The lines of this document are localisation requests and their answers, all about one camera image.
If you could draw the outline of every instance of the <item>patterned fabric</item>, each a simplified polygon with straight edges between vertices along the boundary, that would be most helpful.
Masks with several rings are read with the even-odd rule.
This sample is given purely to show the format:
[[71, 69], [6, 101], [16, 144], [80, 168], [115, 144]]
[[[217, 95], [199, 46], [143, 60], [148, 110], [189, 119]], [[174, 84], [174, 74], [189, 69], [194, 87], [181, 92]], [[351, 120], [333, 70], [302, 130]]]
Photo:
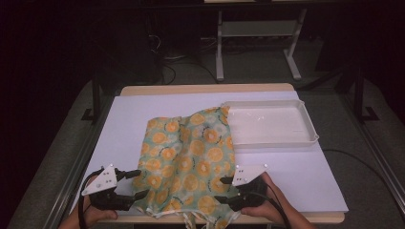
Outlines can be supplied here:
[[235, 173], [228, 110], [149, 120], [138, 166], [142, 174], [133, 182], [136, 191], [150, 188], [148, 196], [136, 202], [141, 211], [156, 218], [180, 214], [187, 228], [195, 228], [195, 217], [205, 219], [210, 229], [225, 228], [239, 216], [214, 199], [237, 194], [235, 187], [220, 182]]

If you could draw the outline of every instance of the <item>white tray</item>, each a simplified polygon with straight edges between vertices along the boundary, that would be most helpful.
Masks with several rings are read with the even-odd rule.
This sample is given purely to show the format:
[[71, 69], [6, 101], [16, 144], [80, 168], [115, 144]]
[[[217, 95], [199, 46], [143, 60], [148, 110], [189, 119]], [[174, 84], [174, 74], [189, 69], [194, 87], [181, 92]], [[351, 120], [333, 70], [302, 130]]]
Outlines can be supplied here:
[[224, 106], [230, 107], [236, 149], [308, 147], [319, 138], [301, 100], [229, 101]]

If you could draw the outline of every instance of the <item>white bracket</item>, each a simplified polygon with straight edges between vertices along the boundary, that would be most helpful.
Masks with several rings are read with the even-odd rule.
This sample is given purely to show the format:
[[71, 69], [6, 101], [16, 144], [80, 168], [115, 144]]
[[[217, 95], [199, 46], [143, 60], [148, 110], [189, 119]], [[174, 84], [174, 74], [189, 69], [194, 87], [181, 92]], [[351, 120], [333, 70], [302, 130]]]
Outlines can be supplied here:
[[258, 177], [267, 170], [267, 165], [237, 165], [235, 169], [235, 176], [232, 180], [233, 186], [248, 184], [254, 178]]
[[116, 168], [110, 164], [93, 182], [81, 193], [82, 196], [98, 193], [117, 187]]

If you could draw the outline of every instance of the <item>metal leg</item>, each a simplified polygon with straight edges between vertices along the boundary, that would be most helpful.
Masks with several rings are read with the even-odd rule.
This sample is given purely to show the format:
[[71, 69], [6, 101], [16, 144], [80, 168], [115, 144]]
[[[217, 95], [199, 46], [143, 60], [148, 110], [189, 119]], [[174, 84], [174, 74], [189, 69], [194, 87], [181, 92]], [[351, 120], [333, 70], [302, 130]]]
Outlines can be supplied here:
[[292, 77], [295, 80], [301, 79], [301, 74], [298, 71], [297, 65], [295, 64], [294, 58], [292, 55], [294, 54], [295, 46], [297, 45], [298, 37], [300, 36], [301, 29], [304, 24], [305, 15], [307, 13], [307, 9], [302, 9], [300, 12], [300, 16], [298, 17], [297, 24], [295, 25], [295, 29], [292, 35], [292, 43], [287, 50], [284, 50], [284, 55], [286, 57], [286, 61], [288, 63], [289, 69], [291, 70]]
[[217, 64], [217, 80], [224, 81], [224, 67], [223, 67], [223, 12], [218, 13], [218, 38], [217, 38], [218, 48], [216, 56]]

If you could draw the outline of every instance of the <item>floor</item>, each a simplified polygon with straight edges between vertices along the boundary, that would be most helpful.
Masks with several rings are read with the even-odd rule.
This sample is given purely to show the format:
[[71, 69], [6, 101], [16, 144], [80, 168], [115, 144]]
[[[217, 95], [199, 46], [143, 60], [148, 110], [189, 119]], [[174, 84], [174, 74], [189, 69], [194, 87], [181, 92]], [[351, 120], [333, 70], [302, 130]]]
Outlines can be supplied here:
[[[5, 154], [8, 164], [5, 165], [7, 169], [2, 170], [2, 178], [7, 180], [9, 176], [5, 171], [13, 171], [13, 179], [19, 181], [3, 186], [2, 198], [12, 197], [6, 201], [7, 209], [16, 211], [12, 218], [14, 211], [5, 213], [6, 220], [2, 223], [6, 224], [1, 225], [2, 228], [7, 226], [9, 219], [9, 228], [42, 228], [47, 223], [64, 179], [95, 128], [91, 121], [81, 120], [85, 110], [92, 108], [92, 88], [87, 69], [75, 61], [82, 55], [72, 49], [78, 38], [64, 36], [71, 28], [65, 21], [60, 25], [68, 29], [58, 30], [60, 25], [48, 20], [52, 17], [45, 13], [46, 8], [28, 4], [26, 9], [35, 9], [35, 13], [20, 9], [24, 13], [20, 13], [22, 18], [14, 18], [14, 25], [30, 31], [33, 36], [23, 36], [23, 32], [11, 30], [6, 37], [18, 39], [18, 42], [11, 43], [18, 46], [6, 47], [6, 53], [16, 51], [18, 54], [11, 55], [13, 59], [9, 63], [13, 63], [13, 68], [8, 73], [15, 77], [3, 91], [13, 99], [4, 103], [5, 118], [11, 122], [5, 125], [2, 138], [4, 142], [11, 143], [5, 145], [7, 151], [24, 154]], [[27, 24], [33, 15], [43, 16], [34, 17]], [[168, 51], [165, 56], [167, 61], [161, 68], [164, 80], [157, 84], [217, 83], [215, 50], [209, 46], [212, 41], [212, 38], [203, 40], [204, 52], [185, 58], [178, 58], [181, 52]], [[315, 71], [323, 41], [301, 40], [294, 58], [303, 79], [293, 80], [282, 53], [288, 42], [288, 39], [280, 38], [228, 40], [224, 48], [225, 80], [221, 83], [286, 82], [298, 89], [326, 74]], [[405, 185], [405, 177], [401, 176], [405, 174], [404, 124], [388, 106], [382, 92], [370, 81], [365, 84], [363, 105], [372, 107], [379, 120], [359, 124], [352, 115], [353, 89], [345, 95], [333, 90], [339, 77], [310, 92], [298, 93], [306, 101], [309, 115], [321, 136], [321, 146], [331, 149], [325, 151], [325, 155], [350, 209], [343, 223], [318, 227], [403, 228], [404, 220], [379, 176], [357, 159], [338, 152], [360, 157], [381, 174], [370, 141], [363, 135], [366, 129], [397, 174], [398, 182]], [[96, 228], [132, 228], [132, 225], [99, 224]]]

